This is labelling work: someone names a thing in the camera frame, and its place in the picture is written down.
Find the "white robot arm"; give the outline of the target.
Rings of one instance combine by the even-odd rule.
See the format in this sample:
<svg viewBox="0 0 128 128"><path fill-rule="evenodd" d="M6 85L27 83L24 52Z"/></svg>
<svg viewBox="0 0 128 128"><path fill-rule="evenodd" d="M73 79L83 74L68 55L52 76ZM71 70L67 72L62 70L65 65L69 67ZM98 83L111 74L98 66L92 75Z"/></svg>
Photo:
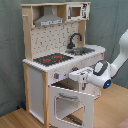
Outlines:
<svg viewBox="0 0 128 128"><path fill-rule="evenodd" d="M71 72L69 78L79 84L91 83L99 88L108 88L111 85L111 79L128 60L128 29L121 36L119 45L120 53L112 63L100 60L93 66Z"/></svg>

